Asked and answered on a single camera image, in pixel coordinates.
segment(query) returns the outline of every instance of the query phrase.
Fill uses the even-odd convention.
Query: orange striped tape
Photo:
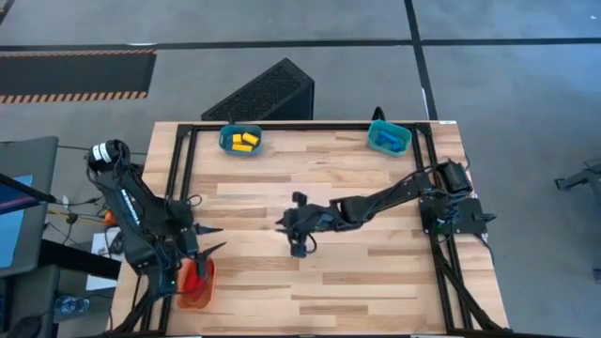
[[[157,54],[157,50],[0,53],[0,57]]]
[[[147,92],[107,92],[107,93],[71,93],[43,95],[0,95],[2,103],[43,103],[43,102],[75,102],[92,100],[139,100],[145,99]]]

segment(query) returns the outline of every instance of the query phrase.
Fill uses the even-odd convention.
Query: table leg
[[[50,264],[112,280],[118,278],[121,268],[121,263],[113,259],[43,239],[39,249],[39,265]]]

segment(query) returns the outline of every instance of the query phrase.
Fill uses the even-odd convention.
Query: concrete floor
[[[413,2],[422,38],[601,35],[594,0]],[[16,0],[0,26],[2,45],[409,37],[400,0]],[[511,327],[597,337],[599,210],[588,187],[557,192],[553,178],[601,155],[601,45],[424,53],[439,118],[458,120],[485,210],[499,215],[490,243]],[[160,51],[147,100],[0,105],[0,139],[51,134],[62,145],[90,146],[118,137],[146,151],[155,121],[197,120],[283,57],[316,80],[316,119],[365,119],[376,105],[389,119],[425,118],[411,47]],[[83,155],[59,151],[55,195],[98,194],[85,180]],[[88,241],[99,231],[81,225],[72,237]],[[53,229],[45,236],[63,239]],[[98,313],[65,322],[59,336],[98,333],[105,320]]]

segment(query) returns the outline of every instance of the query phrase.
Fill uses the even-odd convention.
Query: wooden tabletop
[[[143,180],[157,195],[165,191],[176,128],[176,122],[157,123],[150,142]],[[455,123],[432,122],[432,131],[439,161],[465,163]],[[190,194],[203,197],[195,219],[224,229],[200,237],[201,248],[227,241],[213,255],[215,293],[202,311],[178,309],[174,301],[168,334],[445,332],[417,200],[378,214],[360,230],[316,234],[318,249],[305,259],[292,258],[285,236],[273,231],[284,210],[293,207],[292,192],[321,205],[377,192],[416,169],[411,150],[401,158],[380,154],[367,147],[365,131],[264,131],[263,153],[238,158],[220,150],[218,135],[199,133],[190,185]],[[422,152],[427,156],[424,141]],[[468,290],[506,326],[488,250],[474,236],[455,240]],[[135,282],[131,268],[122,265],[113,302],[116,324],[130,311]],[[455,325],[461,327],[449,288]],[[160,305],[155,304],[151,328],[158,325]]]

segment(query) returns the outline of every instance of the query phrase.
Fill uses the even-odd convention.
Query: black box
[[[315,81],[284,58],[201,114],[203,121],[312,120]]]

